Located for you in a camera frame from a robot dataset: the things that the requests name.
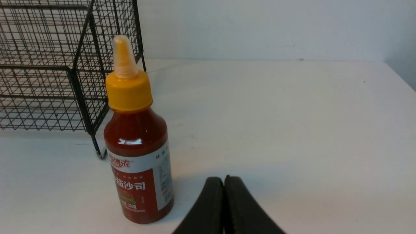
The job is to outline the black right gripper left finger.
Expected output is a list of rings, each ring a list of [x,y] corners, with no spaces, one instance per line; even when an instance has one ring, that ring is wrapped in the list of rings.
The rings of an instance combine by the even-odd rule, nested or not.
[[[174,234],[222,234],[224,185],[218,177],[208,177],[196,202]]]

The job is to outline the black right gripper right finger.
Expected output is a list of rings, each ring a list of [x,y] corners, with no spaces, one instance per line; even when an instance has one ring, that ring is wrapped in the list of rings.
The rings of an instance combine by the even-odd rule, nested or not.
[[[262,209],[240,177],[225,178],[224,233],[284,234]]]

